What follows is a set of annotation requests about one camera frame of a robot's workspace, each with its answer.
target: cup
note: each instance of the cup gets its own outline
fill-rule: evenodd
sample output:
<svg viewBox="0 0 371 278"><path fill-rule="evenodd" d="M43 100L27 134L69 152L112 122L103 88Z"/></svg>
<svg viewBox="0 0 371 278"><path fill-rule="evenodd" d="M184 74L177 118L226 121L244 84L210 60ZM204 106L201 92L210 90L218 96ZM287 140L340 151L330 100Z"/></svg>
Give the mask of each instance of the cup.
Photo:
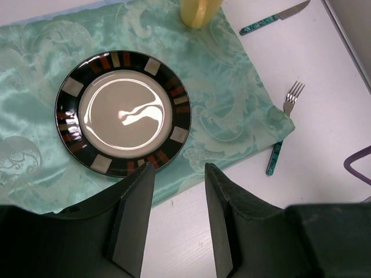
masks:
<svg viewBox="0 0 371 278"><path fill-rule="evenodd" d="M192 29L200 29L211 21L223 0L181 0L180 17Z"/></svg>

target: white table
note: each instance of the white table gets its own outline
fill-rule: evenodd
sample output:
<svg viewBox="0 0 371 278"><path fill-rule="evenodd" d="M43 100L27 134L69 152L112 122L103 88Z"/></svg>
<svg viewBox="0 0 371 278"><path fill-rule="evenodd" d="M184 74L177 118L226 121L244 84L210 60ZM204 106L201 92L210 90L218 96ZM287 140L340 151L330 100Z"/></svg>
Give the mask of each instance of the white table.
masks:
<svg viewBox="0 0 371 278"><path fill-rule="evenodd" d="M94 0L0 0L0 25L65 10ZM236 32L301 0L224 0ZM345 158L371 144L371 96L322 2L241 37L275 105L297 79L305 87L275 174L265 175L271 150L230 167L237 184L279 207L295 203L360 202L371 187L343 167ZM370 173L371 158L355 163ZM216 277L204 184L151 211L142 278Z"/></svg>

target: plate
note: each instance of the plate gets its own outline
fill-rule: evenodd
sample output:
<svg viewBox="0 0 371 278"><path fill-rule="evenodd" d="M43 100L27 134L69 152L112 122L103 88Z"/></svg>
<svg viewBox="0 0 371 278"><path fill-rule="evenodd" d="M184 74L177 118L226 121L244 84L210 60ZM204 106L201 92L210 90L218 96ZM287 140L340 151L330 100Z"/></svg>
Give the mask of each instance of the plate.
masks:
<svg viewBox="0 0 371 278"><path fill-rule="evenodd" d="M190 99L180 79L159 60L131 51L101 53L75 67L59 90L55 115L72 156L114 177L145 162L163 167L191 128Z"/></svg>

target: knife handle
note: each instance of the knife handle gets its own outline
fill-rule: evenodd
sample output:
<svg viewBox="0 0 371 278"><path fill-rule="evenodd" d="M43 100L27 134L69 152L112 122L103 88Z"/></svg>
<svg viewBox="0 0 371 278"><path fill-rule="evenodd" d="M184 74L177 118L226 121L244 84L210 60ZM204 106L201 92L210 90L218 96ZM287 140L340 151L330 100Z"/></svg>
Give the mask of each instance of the knife handle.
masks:
<svg viewBox="0 0 371 278"><path fill-rule="evenodd" d="M282 143L283 141L278 142L274 144L273 146L271 159L269 160L267 171L265 171L267 175L273 175L274 173L274 169L276 168L279 152L281 151Z"/></svg>
<svg viewBox="0 0 371 278"><path fill-rule="evenodd" d="M263 20L260 20L256 23L253 23L249 26L246 26L245 28L241 29L239 34L241 36L244 36L248 33L251 33L252 31L255 31L263 26L266 26L268 24L271 24L272 22L275 22L279 20L279 16L277 14L273 15L273 16L270 16L270 17L267 17L266 19L263 19Z"/></svg>

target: placemat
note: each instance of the placemat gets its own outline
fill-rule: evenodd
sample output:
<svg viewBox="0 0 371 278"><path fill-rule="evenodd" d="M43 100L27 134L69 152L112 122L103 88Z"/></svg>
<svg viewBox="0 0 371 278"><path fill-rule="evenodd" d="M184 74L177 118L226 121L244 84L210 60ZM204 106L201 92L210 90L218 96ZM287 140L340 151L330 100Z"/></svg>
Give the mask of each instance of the placemat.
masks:
<svg viewBox="0 0 371 278"><path fill-rule="evenodd" d="M58 212L119 180L79 164L59 139L54 119L66 75L108 50L163 61L191 98L190 136L176 159L157 172L154 204L201 182L206 162L224 168L294 129L272 104L221 9L201 30L181 22L178 0L138 0L2 27L0 203Z"/></svg>

